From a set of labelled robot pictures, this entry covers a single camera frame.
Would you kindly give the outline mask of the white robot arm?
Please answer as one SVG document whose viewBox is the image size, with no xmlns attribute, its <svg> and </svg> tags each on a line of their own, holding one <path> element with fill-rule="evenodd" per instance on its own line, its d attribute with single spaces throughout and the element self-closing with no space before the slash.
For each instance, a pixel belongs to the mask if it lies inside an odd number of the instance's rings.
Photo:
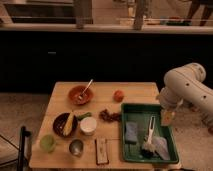
<svg viewBox="0 0 213 171">
<path fill-rule="evenodd" d="M 203 84 L 205 78 L 205 68 L 199 63 L 171 69 L 164 75 L 165 86 L 157 95 L 162 107 L 162 126 L 169 126 L 175 110 L 188 102 L 202 112 L 203 123 L 209 130 L 213 130 L 213 89 Z"/>
</svg>

